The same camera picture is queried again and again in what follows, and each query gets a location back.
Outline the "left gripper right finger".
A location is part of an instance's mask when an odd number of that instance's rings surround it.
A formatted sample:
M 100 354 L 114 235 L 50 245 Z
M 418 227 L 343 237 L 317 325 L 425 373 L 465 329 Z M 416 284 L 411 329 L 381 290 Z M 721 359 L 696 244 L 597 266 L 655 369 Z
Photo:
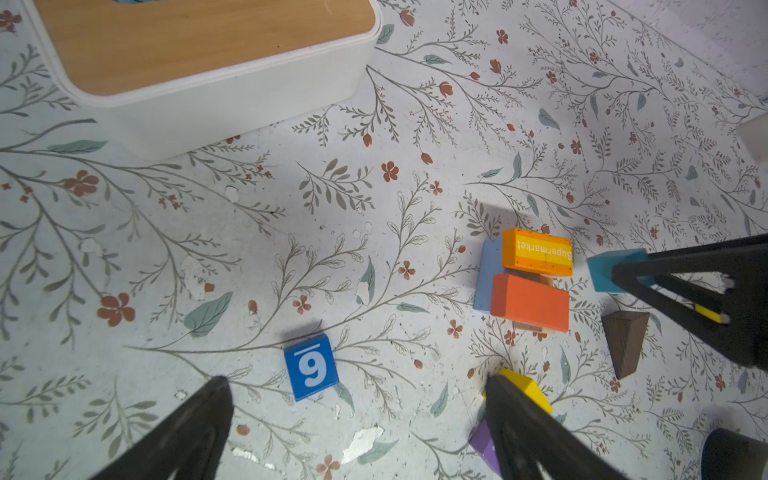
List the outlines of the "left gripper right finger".
M 509 379 L 486 382 L 485 419 L 503 479 L 622 479 Z

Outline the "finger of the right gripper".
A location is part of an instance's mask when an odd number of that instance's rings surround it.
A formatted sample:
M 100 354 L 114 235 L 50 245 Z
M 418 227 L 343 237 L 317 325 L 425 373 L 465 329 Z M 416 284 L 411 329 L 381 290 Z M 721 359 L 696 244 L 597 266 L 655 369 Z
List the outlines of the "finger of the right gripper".
M 721 273 L 728 281 L 720 293 L 690 283 L 689 273 Z M 619 263 L 612 280 L 688 330 L 732 362 L 767 367 L 767 236 L 653 253 L 636 263 Z M 694 310 L 699 304 L 727 315 L 718 324 Z

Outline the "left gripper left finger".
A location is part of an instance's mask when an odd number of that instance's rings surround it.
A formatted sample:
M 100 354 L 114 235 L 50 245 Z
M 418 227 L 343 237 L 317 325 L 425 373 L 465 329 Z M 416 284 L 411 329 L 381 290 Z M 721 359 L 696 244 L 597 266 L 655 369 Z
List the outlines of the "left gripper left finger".
M 229 436 L 229 381 L 211 378 L 96 479 L 213 479 Z

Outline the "purple letter Y cube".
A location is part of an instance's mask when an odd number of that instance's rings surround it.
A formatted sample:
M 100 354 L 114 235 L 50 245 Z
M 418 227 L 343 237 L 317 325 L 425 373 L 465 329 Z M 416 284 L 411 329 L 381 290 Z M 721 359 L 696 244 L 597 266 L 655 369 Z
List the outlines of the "purple letter Y cube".
M 472 432 L 469 445 L 497 476 L 501 475 L 494 442 L 486 420 L 482 420 Z

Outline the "yellow wooden cube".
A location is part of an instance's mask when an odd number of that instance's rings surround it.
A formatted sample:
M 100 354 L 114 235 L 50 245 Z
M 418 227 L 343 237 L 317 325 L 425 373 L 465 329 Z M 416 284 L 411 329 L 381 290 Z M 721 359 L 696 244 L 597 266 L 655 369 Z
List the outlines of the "yellow wooden cube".
M 509 380 L 518 389 L 520 389 L 530 400 L 548 414 L 553 413 L 553 407 L 547 400 L 541 388 L 530 377 L 513 372 L 510 369 L 502 368 L 499 375 Z

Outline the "dark brown plank block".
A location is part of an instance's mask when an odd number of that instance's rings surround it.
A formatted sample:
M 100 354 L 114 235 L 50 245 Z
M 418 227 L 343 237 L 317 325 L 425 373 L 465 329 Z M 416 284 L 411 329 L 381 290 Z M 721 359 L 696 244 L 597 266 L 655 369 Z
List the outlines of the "dark brown plank block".
M 649 318 L 648 312 L 639 311 L 615 311 L 602 317 L 617 380 L 636 371 Z

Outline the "red wooden block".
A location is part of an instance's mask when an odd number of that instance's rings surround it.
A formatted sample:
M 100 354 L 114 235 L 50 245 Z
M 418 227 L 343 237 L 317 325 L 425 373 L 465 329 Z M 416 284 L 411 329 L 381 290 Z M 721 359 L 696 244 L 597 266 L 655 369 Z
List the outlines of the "red wooden block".
M 568 332 L 570 296 L 564 291 L 511 274 L 493 278 L 490 314 L 506 320 Z

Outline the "blue number nine cube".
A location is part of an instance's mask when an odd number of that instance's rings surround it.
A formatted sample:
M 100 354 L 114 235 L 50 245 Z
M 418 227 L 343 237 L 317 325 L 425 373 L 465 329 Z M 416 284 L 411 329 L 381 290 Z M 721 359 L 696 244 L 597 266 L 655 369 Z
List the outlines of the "blue number nine cube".
M 284 357 L 294 399 L 304 400 L 339 383 L 329 338 L 318 334 L 289 346 Z

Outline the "teal wooden cube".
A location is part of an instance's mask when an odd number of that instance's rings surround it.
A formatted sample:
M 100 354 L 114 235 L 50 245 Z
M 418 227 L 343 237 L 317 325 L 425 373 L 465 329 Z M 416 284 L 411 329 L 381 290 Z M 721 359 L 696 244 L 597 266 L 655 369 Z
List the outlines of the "teal wooden cube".
M 614 250 L 589 257 L 587 265 L 594 290 L 598 293 L 626 293 L 612 280 L 612 270 L 619 263 L 636 263 L 648 259 L 645 249 Z

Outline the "light blue plank block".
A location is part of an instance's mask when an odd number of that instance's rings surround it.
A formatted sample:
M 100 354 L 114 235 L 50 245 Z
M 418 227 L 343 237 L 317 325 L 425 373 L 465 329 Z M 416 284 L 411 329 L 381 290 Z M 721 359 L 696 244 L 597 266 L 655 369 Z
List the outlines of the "light blue plank block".
M 502 239 L 488 239 L 483 244 L 473 309 L 488 314 L 491 308 L 493 279 L 504 274 L 502 265 Z

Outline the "orange wooden cylinder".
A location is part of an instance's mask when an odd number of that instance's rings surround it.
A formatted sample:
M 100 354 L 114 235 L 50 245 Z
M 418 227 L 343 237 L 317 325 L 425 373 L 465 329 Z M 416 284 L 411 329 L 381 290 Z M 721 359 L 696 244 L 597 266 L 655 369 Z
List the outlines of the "orange wooden cylinder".
M 517 228 L 505 230 L 501 239 L 505 268 L 551 277 L 573 275 L 570 240 Z

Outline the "natural wood plank block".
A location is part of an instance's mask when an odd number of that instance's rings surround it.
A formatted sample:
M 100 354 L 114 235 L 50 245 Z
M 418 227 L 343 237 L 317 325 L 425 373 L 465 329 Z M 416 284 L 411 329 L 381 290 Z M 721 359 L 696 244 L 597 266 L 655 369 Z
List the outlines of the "natural wood plank block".
M 554 286 L 554 280 L 552 277 L 549 277 L 549 276 L 544 276 L 537 273 L 531 273 L 531 272 L 520 271 L 520 270 L 512 270 L 511 273 L 515 276 L 518 276 L 527 280 L 531 280 L 549 287 Z M 514 321 L 514 325 L 516 328 L 520 328 L 520 329 L 531 331 L 531 332 L 538 332 L 541 334 L 555 333 L 555 331 L 552 329 L 530 325 L 530 324 L 519 322 L 519 321 Z

